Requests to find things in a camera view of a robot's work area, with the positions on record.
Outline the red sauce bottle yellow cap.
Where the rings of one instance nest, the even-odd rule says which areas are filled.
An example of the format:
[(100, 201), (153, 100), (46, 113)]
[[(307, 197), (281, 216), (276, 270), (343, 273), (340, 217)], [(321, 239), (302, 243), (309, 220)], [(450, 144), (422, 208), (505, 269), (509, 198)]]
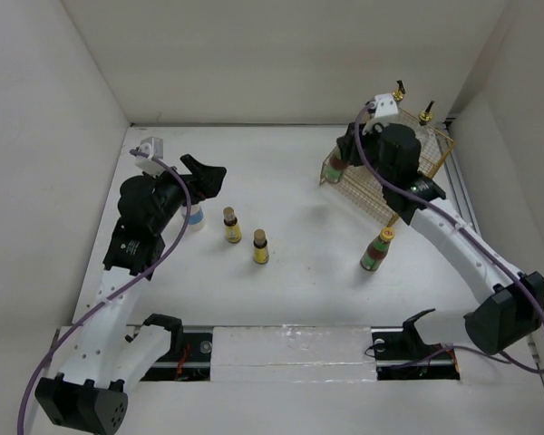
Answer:
[(333, 184), (338, 183), (346, 167), (346, 162), (341, 160), (336, 153), (333, 153), (325, 165), (325, 181)]

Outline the short glass cruet gold spout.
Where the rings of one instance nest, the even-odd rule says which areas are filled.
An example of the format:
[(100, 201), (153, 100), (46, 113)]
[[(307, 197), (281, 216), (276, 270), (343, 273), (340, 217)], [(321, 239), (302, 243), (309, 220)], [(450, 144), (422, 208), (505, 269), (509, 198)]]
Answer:
[(404, 100), (405, 95), (406, 95), (406, 90), (405, 90), (403, 81), (402, 80), (397, 80), (396, 81), (396, 88), (392, 92), (392, 96), (393, 96), (393, 100), (395, 101), (395, 104), (396, 104), (398, 117), (401, 117), (403, 115), (403, 111), (402, 111), (401, 106), (402, 106), (402, 102)]

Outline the tall glass cruet gold spout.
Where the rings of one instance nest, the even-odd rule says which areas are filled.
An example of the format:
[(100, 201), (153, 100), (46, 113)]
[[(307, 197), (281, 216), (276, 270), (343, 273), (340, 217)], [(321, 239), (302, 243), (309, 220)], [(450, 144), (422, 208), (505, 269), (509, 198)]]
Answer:
[(412, 120), (409, 128), (413, 131), (416, 139), (421, 143), (422, 150), (435, 139), (435, 132), (430, 126), (433, 119), (432, 108), (435, 104), (434, 100), (430, 100), (427, 106)]

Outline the red sauce bottle green label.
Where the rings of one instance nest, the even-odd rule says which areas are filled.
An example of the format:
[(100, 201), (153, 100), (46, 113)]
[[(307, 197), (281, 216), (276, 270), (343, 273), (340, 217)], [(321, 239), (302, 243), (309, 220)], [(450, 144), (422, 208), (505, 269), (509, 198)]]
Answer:
[(360, 266), (367, 271), (376, 271), (387, 257), (394, 236), (392, 227), (384, 227), (364, 251), (360, 259)]

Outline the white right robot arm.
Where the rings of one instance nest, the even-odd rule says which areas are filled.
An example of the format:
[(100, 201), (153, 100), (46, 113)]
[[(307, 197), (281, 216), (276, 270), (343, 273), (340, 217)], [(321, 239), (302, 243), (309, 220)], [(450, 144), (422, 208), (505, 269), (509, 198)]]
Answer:
[(487, 355), (503, 355), (544, 329), (544, 276), (497, 255), (459, 216), (443, 189), (422, 173), (421, 143), (399, 123), (366, 128), (352, 122), (336, 141), (343, 166), (363, 166), (382, 186), (387, 205), (427, 239), (467, 283), (478, 307), (455, 316), (456, 331)]

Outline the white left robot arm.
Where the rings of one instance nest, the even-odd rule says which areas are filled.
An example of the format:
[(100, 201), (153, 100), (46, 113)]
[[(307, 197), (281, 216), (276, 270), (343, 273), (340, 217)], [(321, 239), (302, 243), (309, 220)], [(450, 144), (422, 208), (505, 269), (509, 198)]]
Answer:
[(151, 314), (132, 337), (127, 323), (156, 268), (174, 251), (162, 233), (176, 212), (190, 211), (216, 197), (227, 171), (191, 155), (180, 160), (180, 175), (161, 159), (141, 150), (132, 155), (147, 168), (120, 186), (119, 218), (103, 259), (101, 283), (92, 307), (59, 339), (58, 350), (73, 333), (73, 352), (53, 377), (37, 383), (34, 396), (52, 424), (90, 434), (114, 434), (128, 408), (128, 392), (160, 358), (187, 357), (182, 321)]

